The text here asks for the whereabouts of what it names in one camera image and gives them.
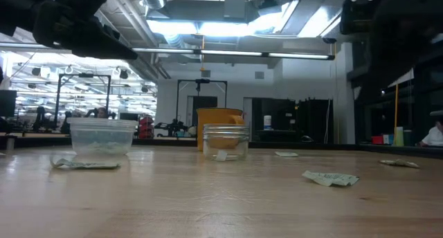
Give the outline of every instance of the crumpled paper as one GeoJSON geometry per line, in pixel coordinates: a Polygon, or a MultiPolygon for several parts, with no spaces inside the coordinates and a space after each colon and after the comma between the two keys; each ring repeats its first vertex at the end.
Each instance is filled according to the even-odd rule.
{"type": "Polygon", "coordinates": [[[354,185],[360,178],[357,176],[340,174],[340,173],[319,173],[306,171],[302,174],[305,178],[311,179],[319,185],[331,186],[340,185],[348,186],[354,185]]]}
{"type": "Polygon", "coordinates": [[[53,161],[53,157],[49,159],[53,168],[59,168],[66,166],[69,169],[116,169],[120,167],[118,163],[76,163],[68,161],[64,158],[59,159],[56,163],[53,161]]]}
{"type": "Polygon", "coordinates": [[[403,159],[397,159],[395,161],[379,161],[379,163],[385,164],[385,165],[392,165],[392,166],[404,166],[404,167],[411,167],[411,168],[420,168],[418,164],[404,161],[403,159]]]}
{"type": "Polygon", "coordinates": [[[275,152],[275,154],[281,157],[297,157],[298,154],[295,152],[275,152]]]}

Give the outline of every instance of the wooden table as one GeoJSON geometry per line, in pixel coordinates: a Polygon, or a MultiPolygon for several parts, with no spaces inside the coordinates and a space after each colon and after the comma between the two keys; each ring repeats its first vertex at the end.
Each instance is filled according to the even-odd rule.
{"type": "Polygon", "coordinates": [[[0,160],[0,237],[443,237],[443,161],[354,151],[251,149],[205,161],[193,147],[133,147],[119,170],[52,170],[70,147],[0,160]],[[404,158],[416,170],[378,164],[404,158]],[[305,170],[360,176],[325,187],[305,170]]]}

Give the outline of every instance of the metal frame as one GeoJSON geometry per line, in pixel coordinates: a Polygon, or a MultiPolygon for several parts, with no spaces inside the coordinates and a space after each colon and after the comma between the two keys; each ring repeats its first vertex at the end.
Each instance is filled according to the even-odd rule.
{"type": "MultiPolygon", "coordinates": [[[[180,96],[180,83],[182,82],[195,82],[195,80],[177,80],[177,98],[176,98],[176,105],[175,105],[175,119],[178,120],[179,117],[179,96],[180,96]]],[[[227,81],[213,81],[209,80],[209,83],[211,82],[221,82],[224,83],[225,90],[224,90],[224,107],[226,108],[226,103],[228,102],[228,82],[227,81]]]]}
{"type": "Polygon", "coordinates": [[[86,73],[80,73],[80,74],[66,74],[66,73],[62,73],[58,75],[58,86],[57,86],[57,100],[55,101],[55,116],[54,116],[54,125],[57,125],[57,117],[58,117],[58,107],[60,104],[60,90],[62,89],[62,86],[64,84],[62,84],[62,78],[64,76],[70,76],[70,77],[74,77],[74,76],[78,76],[80,78],[93,78],[93,77],[106,77],[108,78],[108,89],[107,89],[107,94],[106,94],[106,111],[108,111],[108,106],[109,106],[109,94],[111,92],[111,76],[110,75],[92,75],[92,74],[86,74],[86,73]]]}

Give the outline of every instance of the orange container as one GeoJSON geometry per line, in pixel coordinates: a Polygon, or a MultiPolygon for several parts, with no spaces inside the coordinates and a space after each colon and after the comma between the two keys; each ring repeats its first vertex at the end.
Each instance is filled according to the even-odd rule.
{"type": "Polygon", "coordinates": [[[197,109],[199,115],[198,139],[197,145],[199,151],[203,151],[203,127],[205,124],[237,124],[244,125],[242,110],[222,109],[222,108],[203,108],[197,109]]]}

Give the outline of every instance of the glass jar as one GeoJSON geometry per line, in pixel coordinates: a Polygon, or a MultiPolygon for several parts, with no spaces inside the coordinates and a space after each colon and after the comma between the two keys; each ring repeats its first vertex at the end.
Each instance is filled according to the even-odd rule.
{"type": "Polygon", "coordinates": [[[203,129],[203,141],[203,153],[207,159],[243,159],[248,154],[249,126],[206,124],[203,129]]]}

